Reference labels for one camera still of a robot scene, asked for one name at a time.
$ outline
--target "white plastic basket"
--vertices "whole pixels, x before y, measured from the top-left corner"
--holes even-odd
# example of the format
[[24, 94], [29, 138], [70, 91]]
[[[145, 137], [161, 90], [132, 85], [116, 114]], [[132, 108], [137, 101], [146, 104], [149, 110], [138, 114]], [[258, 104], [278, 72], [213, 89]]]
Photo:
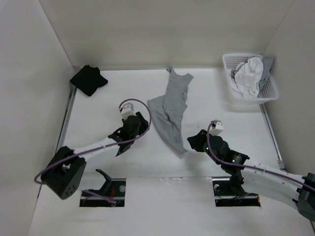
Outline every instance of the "white plastic basket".
[[272, 76], [270, 76], [267, 84], [262, 88], [259, 92], [258, 97], [253, 98], [244, 98], [239, 92], [236, 92], [232, 89], [231, 86], [231, 70], [235, 70], [237, 65], [241, 62], [247, 62], [249, 58], [252, 57], [260, 57], [262, 55], [258, 54], [250, 54], [250, 53], [233, 53], [233, 54], [225, 54], [223, 55], [223, 64], [225, 70], [225, 77], [227, 82], [228, 94], [230, 100], [233, 104], [244, 105], [244, 104], [263, 104], [270, 100], [276, 100], [279, 98], [279, 92], [275, 80]]

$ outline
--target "white wall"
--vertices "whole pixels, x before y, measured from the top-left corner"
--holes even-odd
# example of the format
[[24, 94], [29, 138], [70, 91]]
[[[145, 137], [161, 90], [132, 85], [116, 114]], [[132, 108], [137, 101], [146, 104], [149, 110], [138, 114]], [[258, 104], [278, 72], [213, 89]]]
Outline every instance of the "white wall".
[[265, 54], [276, 56], [280, 98], [267, 104], [287, 169], [315, 172], [315, 1], [295, 0]]
[[37, 0], [0, 2], [0, 235], [28, 234], [73, 69]]
[[293, 0], [40, 0], [73, 65], [222, 66], [262, 53]]

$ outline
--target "black connector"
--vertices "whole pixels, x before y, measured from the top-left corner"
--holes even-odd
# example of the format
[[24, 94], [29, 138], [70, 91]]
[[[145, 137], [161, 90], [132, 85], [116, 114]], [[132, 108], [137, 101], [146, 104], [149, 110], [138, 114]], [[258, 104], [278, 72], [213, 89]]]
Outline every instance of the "black connector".
[[96, 171], [99, 172], [102, 176], [104, 176], [105, 183], [99, 190], [89, 189], [89, 191], [99, 194], [101, 196], [105, 196], [105, 194], [108, 192], [110, 188], [110, 185], [112, 184], [112, 178], [107, 173], [105, 173], [104, 171], [100, 169], [96, 169]]
[[[129, 116], [127, 119], [123, 120], [123, 126], [108, 137], [116, 142], [128, 141], [143, 134], [148, 126], [148, 122], [143, 118], [141, 113], [137, 112], [135, 116]], [[117, 156], [127, 151], [133, 143], [134, 142], [120, 144]]]
[[[63, 160], [72, 154], [73, 150], [69, 149], [67, 146], [62, 147], [56, 152], [48, 166]], [[41, 180], [61, 199], [67, 199], [79, 187], [85, 166], [86, 161], [84, 158], [74, 157], [42, 174]]]
[[[308, 175], [303, 179], [305, 184], [315, 188], [314, 174], [308, 173]], [[297, 210], [305, 218], [315, 221], [315, 193], [306, 187], [302, 187], [298, 192], [300, 195], [296, 204]]]
[[[210, 135], [209, 139], [211, 150], [219, 160], [243, 165], [245, 161], [249, 159], [247, 155], [231, 150], [228, 146], [228, 143], [220, 136]], [[235, 192], [240, 195], [244, 193], [242, 188], [242, 184], [244, 182], [241, 174], [241, 170], [244, 168], [223, 164], [215, 159], [208, 148], [206, 130], [202, 129], [197, 135], [189, 137], [187, 140], [192, 149], [198, 152], [206, 152], [216, 164], [221, 165], [221, 169], [232, 175], [229, 180], [229, 184], [233, 187]]]

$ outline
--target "black cloth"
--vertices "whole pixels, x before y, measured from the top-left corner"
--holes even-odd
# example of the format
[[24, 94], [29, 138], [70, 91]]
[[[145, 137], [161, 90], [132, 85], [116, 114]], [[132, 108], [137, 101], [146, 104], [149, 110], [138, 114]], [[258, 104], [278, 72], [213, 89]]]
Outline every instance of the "black cloth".
[[80, 89], [84, 94], [91, 97], [97, 88], [107, 84], [108, 80], [100, 75], [98, 67], [85, 65], [75, 76], [73, 76], [70, 83]]

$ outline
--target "red wire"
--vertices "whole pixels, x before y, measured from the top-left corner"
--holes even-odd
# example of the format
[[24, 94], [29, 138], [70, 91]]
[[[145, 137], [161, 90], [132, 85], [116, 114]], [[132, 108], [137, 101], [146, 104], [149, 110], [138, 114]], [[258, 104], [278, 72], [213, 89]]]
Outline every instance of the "red wire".
[[115, 193], [114, 187], [112, 187], [111, 191], [112, 191], [112, 194], [109, 197], [114, 198], [114, 193]]

